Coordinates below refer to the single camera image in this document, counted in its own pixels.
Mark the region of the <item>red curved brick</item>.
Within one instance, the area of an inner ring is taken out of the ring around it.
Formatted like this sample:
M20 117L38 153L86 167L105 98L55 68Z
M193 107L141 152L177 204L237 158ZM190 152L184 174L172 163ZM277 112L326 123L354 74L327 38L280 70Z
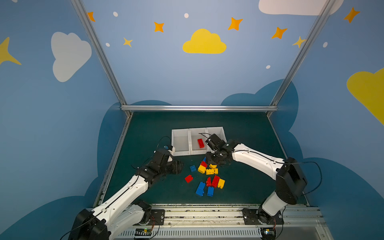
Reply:
M208 177L207 180L206 180L206 186L207 187L211 187L212 186L212 181L211 181L210 177Z

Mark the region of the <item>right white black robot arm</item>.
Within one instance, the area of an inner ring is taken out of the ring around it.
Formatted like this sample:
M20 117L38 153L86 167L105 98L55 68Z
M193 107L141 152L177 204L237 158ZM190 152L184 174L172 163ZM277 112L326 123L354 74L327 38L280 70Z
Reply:
M208 164L222 165L236 161L248 165L275 181L275 190L263 201L257 210L262 223L268 223L287 205L297 204L308 181L293 158L276 158L247 147L236 140L225 142L216 134L210 135L206 144L212 150L206 153Z

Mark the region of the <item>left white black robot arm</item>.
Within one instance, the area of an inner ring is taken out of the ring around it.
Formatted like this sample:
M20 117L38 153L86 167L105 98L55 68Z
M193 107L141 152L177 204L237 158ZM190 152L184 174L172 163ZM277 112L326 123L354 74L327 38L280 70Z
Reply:
M113 240L128 227L146 221L151 206L134 202L166 175L180 174L184 164L174 160L175 147L158 148L150 162L112 197L92 210L83 209L67 233L69 240Z

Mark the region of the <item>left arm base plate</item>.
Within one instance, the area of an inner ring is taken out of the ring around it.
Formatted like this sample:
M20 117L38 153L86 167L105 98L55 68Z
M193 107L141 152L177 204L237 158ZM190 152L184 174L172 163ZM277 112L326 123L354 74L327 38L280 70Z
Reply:
M163 226L165 220L165 210L164 209L152 209L151 213L145 212L142 220L135 224L135 226Z

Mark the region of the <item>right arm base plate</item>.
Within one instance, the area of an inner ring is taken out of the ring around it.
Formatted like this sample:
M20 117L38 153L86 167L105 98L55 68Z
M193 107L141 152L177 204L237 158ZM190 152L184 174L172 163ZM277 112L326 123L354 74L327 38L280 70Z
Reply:
M242 209L245 225L283 225L283 215L278 211L274 216L259 209Z

